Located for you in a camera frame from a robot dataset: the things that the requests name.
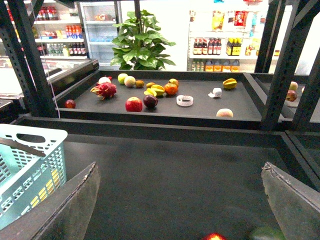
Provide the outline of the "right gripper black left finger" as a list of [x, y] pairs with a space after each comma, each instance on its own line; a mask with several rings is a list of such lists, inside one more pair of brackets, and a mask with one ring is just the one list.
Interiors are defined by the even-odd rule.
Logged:
[[96, 162], [0, 231], [2, 240], [82, 240], [95, 205], [101, 175]]

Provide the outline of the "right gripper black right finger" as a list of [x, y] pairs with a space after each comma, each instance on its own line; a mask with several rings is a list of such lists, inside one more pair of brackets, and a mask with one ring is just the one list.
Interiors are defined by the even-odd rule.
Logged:
[[287, 240], [320, 238], [320, 193], [270, 162], [261, 172], [264, 192]]

